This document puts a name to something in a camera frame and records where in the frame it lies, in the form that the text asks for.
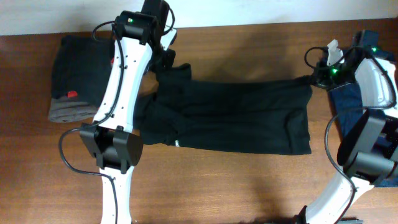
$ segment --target black garment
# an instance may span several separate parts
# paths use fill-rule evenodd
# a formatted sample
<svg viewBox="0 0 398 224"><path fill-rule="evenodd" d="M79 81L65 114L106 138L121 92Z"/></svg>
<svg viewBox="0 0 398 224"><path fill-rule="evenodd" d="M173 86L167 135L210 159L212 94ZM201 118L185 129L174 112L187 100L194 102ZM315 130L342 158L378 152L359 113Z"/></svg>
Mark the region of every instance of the black garment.
<svg viewBox="0 0 398 224"><path fill-rule="evenodd" d="M111 74L112 41L66 36L52 69L52 98L76 91L79 99L99 107Z"/></svg>
<svg viewBox="0 0 398 224"><path fill-rule="evenodd" d="M310 154L308 77L265 83L191 79L189 64L157 73L159 90L137 99L144 144L217 151Z"/></svg>

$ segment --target gray folded cloth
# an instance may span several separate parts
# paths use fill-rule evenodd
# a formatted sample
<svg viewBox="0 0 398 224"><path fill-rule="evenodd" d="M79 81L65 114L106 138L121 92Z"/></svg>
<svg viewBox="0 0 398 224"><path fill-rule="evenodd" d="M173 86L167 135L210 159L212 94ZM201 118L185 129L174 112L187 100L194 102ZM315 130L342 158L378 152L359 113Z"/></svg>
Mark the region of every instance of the gray folded cloth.
<svg viewBox="0 0 398 224"><path fill-rule="evenodd" d="M94 117L97 110L97 107L79 101L78 97L68 98L62 96L59 99L52 98L49 120L57 123L81 121L86 118Z"/></svg>

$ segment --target blue cloth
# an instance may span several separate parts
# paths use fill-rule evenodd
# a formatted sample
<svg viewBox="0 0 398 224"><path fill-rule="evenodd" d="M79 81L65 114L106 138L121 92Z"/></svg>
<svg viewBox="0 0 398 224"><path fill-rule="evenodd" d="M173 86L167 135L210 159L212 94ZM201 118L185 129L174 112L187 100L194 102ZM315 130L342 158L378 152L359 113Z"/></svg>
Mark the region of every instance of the blue cloth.
<svg viewBox="0 0 398 224"><path fill-rule="evenodd" d="M329 91L329 99L334 109L334 114L340 113L347 108L356 108L362 106L361 89L356 83ZM338 117L340 134L345 137L361 116L361 110L340 115ZM384 139L377 140L378 144L384 144L384 142ZM394 180L383 180L380 185L376 187L398 187L398 178Z"/></svg>

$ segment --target wooden table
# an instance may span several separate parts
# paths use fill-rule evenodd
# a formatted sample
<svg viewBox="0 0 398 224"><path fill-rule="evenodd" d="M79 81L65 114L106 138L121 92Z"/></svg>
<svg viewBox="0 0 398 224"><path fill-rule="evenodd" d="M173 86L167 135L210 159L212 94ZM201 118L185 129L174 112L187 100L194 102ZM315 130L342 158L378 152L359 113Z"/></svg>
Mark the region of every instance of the wooden table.
<svg viewBox="0 0 398 224"><path fill-rule="evenodd" d="M259 82L311 74L304 52L338 39L347 46L362 29L380 32L380 45L398 53L396 20L309 22L179 29L175 65L192 64L193 76L215 82ZM65 34L0 37L0 223L99 223L102 185L69 171L59 136L79 123L47 120L50 75ZM317 61L320 54L311 54ZM156 86L145 76L141 92ZM292 217L320 194L334 168L323 133L331 118L326 92L313 88L308 104L312 155L278 156L145 146L134 169L130 209L139 223L238 223ZM330 134L335 156L340 140ZM65 141L76 167L96 171L77 135ZM398 188L375 189L347 216L366 223L397 223Z"/></svg>

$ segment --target white wall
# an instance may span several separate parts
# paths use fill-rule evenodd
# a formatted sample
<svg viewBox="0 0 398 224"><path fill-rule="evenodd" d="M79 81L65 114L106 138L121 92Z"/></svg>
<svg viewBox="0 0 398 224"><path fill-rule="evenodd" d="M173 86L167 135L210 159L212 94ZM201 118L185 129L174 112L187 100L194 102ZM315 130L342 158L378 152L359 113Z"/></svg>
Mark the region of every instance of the white wall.
<svg viewBox="0 0 398 224"><path fill-rule="evenodd" d="M144 0L0 0L0 35L89 31ZM168 0L176 27L377 19L398 0Z"/></svg>

